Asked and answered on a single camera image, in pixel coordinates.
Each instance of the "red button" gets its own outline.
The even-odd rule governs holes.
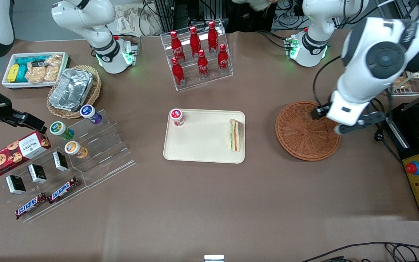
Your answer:
[[[409,172],[410,174],[414,174],[414,173],[416,173],[416,172],[418,171],[418,168],[417,168],[416,164],[414,164],[414,163],[408,163],[408,164],[405,166],[405,169],[406,169],[406,170],[407,170],[407,172]]]

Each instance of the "emergency stop button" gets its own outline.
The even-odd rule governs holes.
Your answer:
[[[419,163],[417,161],[409,162],[405,166],[405,170],[410,174],[419,175]]]

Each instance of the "walkers cookie box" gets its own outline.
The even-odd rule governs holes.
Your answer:
[[[32,132],[0,150],[0,176],[51,147],[48,137]]]

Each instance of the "yogurt cup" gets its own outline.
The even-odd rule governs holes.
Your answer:
[[[182,111],[180,109],[173,109],[169,112],[169,115],[171,116],[171,119],[174,121],[174,124],[176,126],[182,126],[183,125],[183,115]]]
[[[95,110],[91,104],[86,104],[80,108],[80,115],[90,119],[93,124],[99,124],[103,117]]]
[[[72,129],[65,126],[65,124],[61,121],[56,121],[53,124],[51,124],[49,131],[55,136],[60,136],[65,141],[70,141],[75,135],[75,132]]]
[[[77,158],[83,159],[88,155],[88,149],[80,146],[76,141],[70,141],[64,146],[64,151]]]

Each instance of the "sandwich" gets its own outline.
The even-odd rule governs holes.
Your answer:
[[[234,119],[229,120],[229,150],[231,151],[240,151],[240,146],[242,142],[242,124]]]

